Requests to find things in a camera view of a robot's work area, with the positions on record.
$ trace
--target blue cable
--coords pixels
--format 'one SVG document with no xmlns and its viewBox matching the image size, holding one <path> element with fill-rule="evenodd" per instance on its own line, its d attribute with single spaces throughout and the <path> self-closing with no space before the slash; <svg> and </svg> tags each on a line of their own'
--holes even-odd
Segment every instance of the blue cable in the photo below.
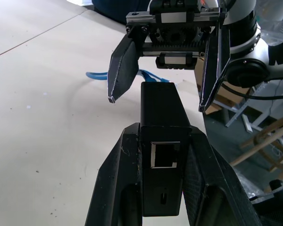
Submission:
<svg viewBox="0 0 283 226">
<path fill-rule="evenodd" d="M 139 72 L 142 74 L 145 81 L 156 82 L 156 79 L 158 79 L 161 82 L 170 82 L 169 80 L 164 79 L 164 78 L 160 78 L 157 75 L 154 75 L 153 73 L 148 72 L 146 70 L 140 69 Z M 86 72 L 86 76 L 88 78 L 95 79 L 95 80 L 107 80 L 108 72 L 103 72 L 103 73 Z"/>
</svg>

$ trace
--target black holder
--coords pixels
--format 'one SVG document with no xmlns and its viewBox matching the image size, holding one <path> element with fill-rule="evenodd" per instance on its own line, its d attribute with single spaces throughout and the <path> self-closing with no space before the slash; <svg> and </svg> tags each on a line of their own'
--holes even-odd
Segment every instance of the black holder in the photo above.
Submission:
<svg viewBox="0 0 283 226">
<path fill-rule="evenodd" d="M 175 85 L 141 88 L 141 123 L 124 129 L 102 164 L 86 226 L 176 216 L 182 190 L 191 226 L 261 225 L 232 167 L 190 125 Z"/>
</svg>

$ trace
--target beige floor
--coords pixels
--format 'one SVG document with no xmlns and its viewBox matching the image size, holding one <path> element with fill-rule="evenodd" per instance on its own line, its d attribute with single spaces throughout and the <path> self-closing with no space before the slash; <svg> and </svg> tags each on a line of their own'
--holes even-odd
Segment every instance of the beige floor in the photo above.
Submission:
<svg viewBox="0 0 283 226">
<path fill-rule="evenodd" d="M 0 226 L 84 225 L 97 169 L 140 117 L 141 78 L 113 105 L 106 83 L 84 75 L 107 71 L 123 35 L 65 0 L 0 0 Z M 140 68 L 181 83 L 191 124 L 205 131 L 193 72 L 158 70 L 154 58 Z M 144 225 L 188 225 L 182 206 Z"/>
</svg>

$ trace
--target floor seam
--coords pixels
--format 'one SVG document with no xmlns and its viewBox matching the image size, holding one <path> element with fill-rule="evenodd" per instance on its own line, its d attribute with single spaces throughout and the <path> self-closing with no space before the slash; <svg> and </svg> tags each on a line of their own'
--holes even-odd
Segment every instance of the floor seam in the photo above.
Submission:
<svg viewBox="0 0 283 226">
<path fill-rule="evenodd" d="M 67 19 L 66 21 L 63 21 L 62 23 L 57 24 L 56 26 L 53 26 L 52 28 L 47 29 L 46 31 L 41 32 L 40 34 L 38 34 L 38 35 L 36 35 L 36 36 L 33 36 L 32 38 L 30 38 L 30 39 L 28 39 L 28 40 L 26 40 L 26 41 L 24 41 L 24 42 L 22 42 L 22 43 L 20 43 L 20 44 L 18 44 L 18 45 L 16 45 L 16 46 L 14 46 L 13 48 L 10 48 L 10 49 L 4 51 L 3 53 L 0 53 L 0 56 L 2 56 L 3 54 L 6 54 L 7 52 L 9 52 L 9 51 L 11 51 L 11 50 L 13 50 L 13 49 L 15 49 L 15 48 L 17 48 L 17 47 L 19 47 L 19 46 L 25 44 L 25 43 L 27 43 L 27 42 L 30 41 L 30 40 L 33 40 L 34 38 L 39 37 L 40 35 L 42 35 L 42 34 L 44 34 L 44 33 L 48 32 L 48 31 L 50 31 L 50 30 L 52 30 L 52 29 L 54 29 L 54 28 L 56 28 L 56 27 L 58 27 L 58 26 L 60 26 L 60 25 L 62 25 L 63 23 L 66 23 L 67 21 L 69 21 L 69 20 L 71 20 L 71 19 L 73 19 L 73 18 L 75 18 L 75 17 L 77 17 L 77 16 L 82 15 L 82 14 L 83 14 L 84 12 L 86 12 L 87 10 L 83 11 L 82 13 L 80 13 L 80 14 L 78 14 L 78 15 L 75 15 L 75 16 L 73 16 L 73 17 Z"/>
</svg>

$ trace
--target screw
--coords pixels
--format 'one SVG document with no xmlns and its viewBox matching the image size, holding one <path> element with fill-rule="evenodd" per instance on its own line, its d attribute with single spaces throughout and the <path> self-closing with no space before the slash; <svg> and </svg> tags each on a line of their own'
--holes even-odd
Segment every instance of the screw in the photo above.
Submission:
<svg viewBox="0 0 283 226">
<path fill-rule="evenodd" d="M 179 0 L 179 1 L 177 2 L 177 6 L 178 6 L 178 7 L 183 7 L 183 1 L 182 1 L 182 0 Z"/>
<path fill-rule="evenodd" d="M 169 2 L 169 1 L 165 1 L 165 2 L 164 2 L 164 7 L 165 7 L 165 8 L 170 7 L 170 2 Z"/>
<path fill-rule="evenodd" d="M 142 28 L 141 28 L 141 31 L 144 32 L 144 33 L 147 33 L 147 32 L 148 32 L 148 29 L 147 29 L 147 27 L 142 27 Z"/>
</svg>

